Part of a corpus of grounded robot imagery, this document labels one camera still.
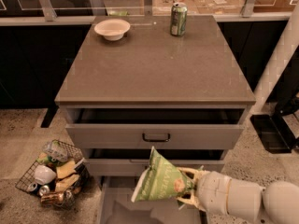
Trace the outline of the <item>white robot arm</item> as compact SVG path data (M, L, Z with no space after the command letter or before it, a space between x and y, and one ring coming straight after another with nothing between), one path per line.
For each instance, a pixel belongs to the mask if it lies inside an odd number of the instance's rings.
M195 190L191 197L178 197L183 203L212 215L243 218L257 224L270 219L273 224L299 224L299 187L286 181L267 187L228 175L192 168L179 168L192 174Z

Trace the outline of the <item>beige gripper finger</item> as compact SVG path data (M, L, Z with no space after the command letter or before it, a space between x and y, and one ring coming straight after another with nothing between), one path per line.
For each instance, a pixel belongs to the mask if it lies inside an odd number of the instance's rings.
M178 170L182 174L182 177L178 179L179 188L194 188L199 179L208 174L208 171L205 171L203 168L179 167Z
M200 211L206 211L203 205L201 205L198 197L196 196L196 193L194 190L192 190L190 193L185 194L182 197L177 197L177 200L181 203L186 203L188 205L195 206Z

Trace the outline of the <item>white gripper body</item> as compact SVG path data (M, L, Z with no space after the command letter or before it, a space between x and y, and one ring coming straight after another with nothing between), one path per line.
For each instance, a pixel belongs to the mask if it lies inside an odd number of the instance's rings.
M203 175L197 182L196 197L210 214L226 214L231 177L217 172Z

